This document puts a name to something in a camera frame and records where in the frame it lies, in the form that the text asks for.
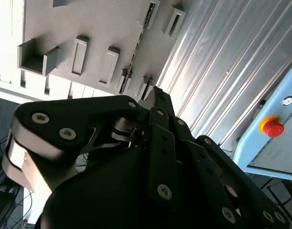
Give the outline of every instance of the black cable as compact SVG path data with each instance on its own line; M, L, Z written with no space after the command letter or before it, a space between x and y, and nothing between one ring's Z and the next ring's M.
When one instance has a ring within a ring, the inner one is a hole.
M31 192L28 190L28 192L29 192L29 195L27 195L26 197L28 197L28 196L30 196L31 197L31 205L30 205L30 208L27 210L27 212L25 213L25 215L21 218L21 219L19 219L18 220L18 222L16 222L10 229L13 229L14 228L14 226L16 226L17 224L19 224L19 222L22 220L22 219L24 219L24 217L29 213L29 211L31 210L31 207L32 207L32 196L31 196Z

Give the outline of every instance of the corrugated metal wall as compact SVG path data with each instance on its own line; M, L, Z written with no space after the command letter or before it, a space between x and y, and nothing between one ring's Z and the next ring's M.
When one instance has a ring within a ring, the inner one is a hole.
M193 135L231 151L292 61L292 0L199 0L158 86Z

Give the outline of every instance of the rectangular slot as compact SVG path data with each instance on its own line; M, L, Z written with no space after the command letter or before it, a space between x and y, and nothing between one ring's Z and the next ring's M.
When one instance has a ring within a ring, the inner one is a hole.
M115 89L119 92L121 90L121 87L123 85L123 82L124 82L124 79L126 77L126 73L127 73L127 70L122 70L122 75L119 79L119 82L118 82L118 85L115 87Z
M149 94L152 91L152 89L154 89L153 79L149 79L147 87L145 89L145 93L142 96L142 99L145 100L149 96Z
M170 36L170 37L172 37L173 33L175 32L175 28L176 28L176 26L177 26L177 24L178 24L179 19L180 19L180 15L177 14L177 15L176 15L176 18L175 18L175 20L174 20L174 23L173 23L173 25L171 26L170 31L169 31L169 36Z
M185 13L183 11L173 8L165 30L163 31L164 35L175 39L179 33L184 17Z
M118 60L119 50L113 47L109 47L104 57L104 62L101 69L100 84L110 86L112 76L115 70L115 66Z
M18 46L18 68L47 76L56 68L59 48L55 47L41 55L36 51L35 43L35 39L31 39Z
M145 92L146 87L147 87L147 78L144 76L143 77L143 80L142 80L142 83L141 83L141 86L138 89L137 94L136 94L137 100L140 100L142 98L142 96L143 96L143 94Z
M152 23L155 19L155 16L156 16L156 12L157 12L157 9L159 8L159 5L160 5L160 1L159 0L146 0L146 3L142 9L142 12L141 12L141 17L139 19L139 23L141 26L143 26L144 24L144 21L146 19L146 16L150 10L150 8L154 5L154 9L151 13L151 17L150 17L150 20L148 22L148 25L147 25L147 29L150 29L151 26L152 26Z
M50 7L65 6L66 0L51 0Z
M79 36L74 41L72 54L72 74L80 77L83 72L83 63L89 39Z

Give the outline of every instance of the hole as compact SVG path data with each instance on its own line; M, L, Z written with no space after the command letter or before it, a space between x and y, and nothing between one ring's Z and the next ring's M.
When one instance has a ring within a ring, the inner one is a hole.
M167 152L166 150L164 150L164 149L162 149L161 152L162 152L162 154L164 154L164 155L168 155L168 152Z
M212 170L210 170L209 168L207 168L207 172L208 172L208 174L210 174L210 175L213 174Z
M174 33L174 31L175 31L175 28L176 28L176 25L178 24L179 19L180 19L180 15L177 14L176 17L175 17L174 23L173 23L173 25L171 26L170 31L169 31L169 35L170 35L171 37L173 36L173 33Z

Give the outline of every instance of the metal panel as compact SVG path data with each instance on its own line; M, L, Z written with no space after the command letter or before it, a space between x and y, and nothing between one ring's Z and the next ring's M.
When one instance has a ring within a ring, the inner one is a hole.
M162 30L170 20L173 7L186 12L192 0L84 0L67 1L65 7L50 8L52 0L26 0L25 40L36 39L39 53L53 47L60 48L60 59L52 74L92 88L118 94L122 70L127 70L132 57L132 80L125 94L137 99L142 77L152 77L154 82L164 67L178 34L178 24L170 36ZM155 4L148 27L139 41L142 24L149 6ZM89 43L83 64L83 74L70 74L73 40L78 36L88 37ZM111 76L103 72L103 59L109 47L120 51Z
M225 150L292 60L292 0L194 2L158 86L195 136Z

